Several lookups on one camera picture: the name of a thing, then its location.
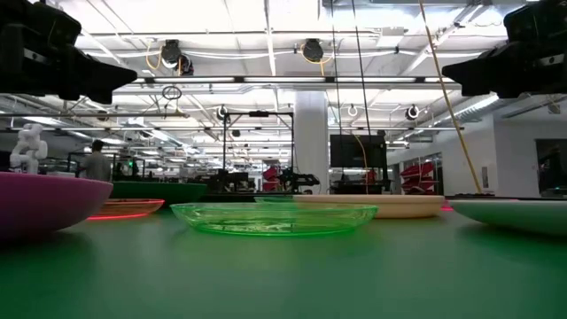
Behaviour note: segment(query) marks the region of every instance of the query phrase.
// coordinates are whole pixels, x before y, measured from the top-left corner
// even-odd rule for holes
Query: white column
[[[301,187],[314,194],[329,189],[327,99],[321,91],[298,91],[295,97],[295,172],[315,175],[321,185]]]

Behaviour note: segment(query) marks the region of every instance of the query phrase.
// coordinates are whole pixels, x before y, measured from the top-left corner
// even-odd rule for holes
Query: white robot
[[[21,173],[21,163],[26,162],[27,173],[37,174],[38,160],[47,157],[47,143],[39,137],[42,131],[43,126],[40,124],[26,124],[18,133],[18,144],[10,155],[10,166],[14,172]],[[28,149],[26,155],[21,155],[25,149]]]

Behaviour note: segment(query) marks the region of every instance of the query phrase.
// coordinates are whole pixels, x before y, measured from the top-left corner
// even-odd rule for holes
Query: green table surface
[[[170,212],[0,248],[0,318],[567,318],[567,242],[455,213],[324,237]]]

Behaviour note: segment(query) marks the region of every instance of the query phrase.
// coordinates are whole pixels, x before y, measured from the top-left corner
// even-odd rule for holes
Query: magenta bowl
[[[84,221],[113,191],[111,183],[0,172],[0,239],[38,236]]]

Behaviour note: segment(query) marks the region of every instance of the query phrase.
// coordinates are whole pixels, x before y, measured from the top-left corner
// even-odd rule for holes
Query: beige plate
[[[295,195],[294,199],[303,203],[376,205],[376,218],[433,217],[445,202],[443,196],[424,195]]]

